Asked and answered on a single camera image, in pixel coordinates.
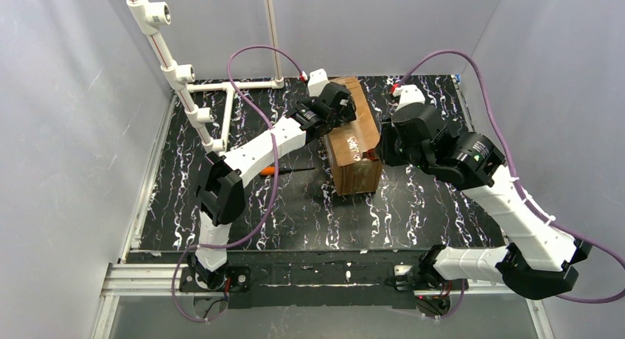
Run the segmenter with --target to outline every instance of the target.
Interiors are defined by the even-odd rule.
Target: black bracket
[[[495,267],[501,272],[504,284],[531,300],[542,300],[571,291],[579,276],[577,270],[566,262],[559,272],[530,268],[514,243],[508,246],[508,254]]]
[[[230,278],[230,293],[246,293],[251,286],[251,269],[245,266],[224,266],[217,272],[220,273],[220,284],[207,290],[196,281],[195,270],[192,268],[184,268],[181,272],[179,290],[182,293],[207,293],[214,291],[223,291],[226,285],[226,279]]]
[[[202,160],[195,197],[213,225],[227,225],[245,211],[246,202],[240,171],[233,171],[223,156],[207,153]]]

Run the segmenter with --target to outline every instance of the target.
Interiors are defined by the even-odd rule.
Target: white panel
[[[625,254],[625,0],[502,0],[475,60],[521,181],[558,221]],[[470,70],[463,91],[478,131],[494,138]],[[571,295],[623,288],[595,249]],[[625,301],[545,301],[557,338],[622,338]]]
[[[264,0],[165,1],[172,23],[162,27],[168,47],[179,64],[192,64],[199,80],[227,78],[226,63],[244,46],[270,44]],[[253,49],[237,57],[235,77],[272,77],[273,56]]]
[[[273,0],[279,45],[304,70],[404,74],[437,49],[472,52],[500,0]],[[418,72],[459,74],[446,56]],[[295,76],[283,61],[286,76]]]
[[[125,0],[0,7],[0,338],[87,338],[170,90]]]

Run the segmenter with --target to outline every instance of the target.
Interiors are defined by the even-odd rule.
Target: orange object
[[[315,167],[306,167],[306,168],[295,168],[295,169],[291,169],[291,168],[280,168],[280,170],[278,171],[279,175],[285,175],[287,173],[291,173],[291,172],[299,172],[299,171],[310,171],[310,170],[314,170]],[[260,171],[260,175],[273,175],[274,173],[276,173],[276,168],[275,167],[267,167],[264,170]]]

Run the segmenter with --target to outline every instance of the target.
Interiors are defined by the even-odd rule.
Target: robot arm
[[[207,153],[200,167],[195,196],[200,201],[200,244],[225,245],[231,224],[245,211],[245,187],[273,163],[275,136],[278,156],[304,147],[334,127],[356,119],[349,90],[328,81],[323,69],[310,73],[310,96],[297,102],[273,129],[223,155]],[[225,248],[199,248],[189,266],[209,289],[223,282],[219,269],[227,260]]]
[[[394,95],[398,108],[381,124],[378,155],[384,163],[413,164],[452,184],[482,206],[510,240],[499,248],[435,245],[414,268],[414,278],[434,287],[453,279],[500,282],[531,299],[570,291],[578,277],[571,265],[586,259],[590,246],[530,212],[515,191],[503,154],[487,137],[454,136],[414,85]]]

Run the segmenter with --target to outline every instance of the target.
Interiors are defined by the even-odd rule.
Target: black tabletop
[[[360,77],[377,121],[396,105],[387,92],[396,77]],[[416,84],[439,108],[454,131],[465,131],[464,115],[451,76],[415,76]],[[282,90],[245,91],[272,120],[306,96],[306,85],[286,79]],[[226,94],[197,94],[199,106],[216,115],[209,128],[213,137],[221,131]],[[266,127],[243,101],[235,98],[230,145],[240,147]],[[142,233],[140,249],[181,251],[198,242],[199,207],[191,190],[204,155],[200,138],[177,102],[161,156]],[[378,248],[425,249],[438,243],[455,247],[503,245],[497,224],[484,210],[453,186],[435,181],[415,167],[384,167],[375,193],[336,195],[327,153],[319,141],[294,151],[281,167],[315,167],[283,175],[279,180],[276,208],[262,230],[239,249],[250,250],[357,250]],[[248,188],[247,209],[233,223],[230,240],[248,234],[259,222],[269,200],[271,178],[258,177]]]

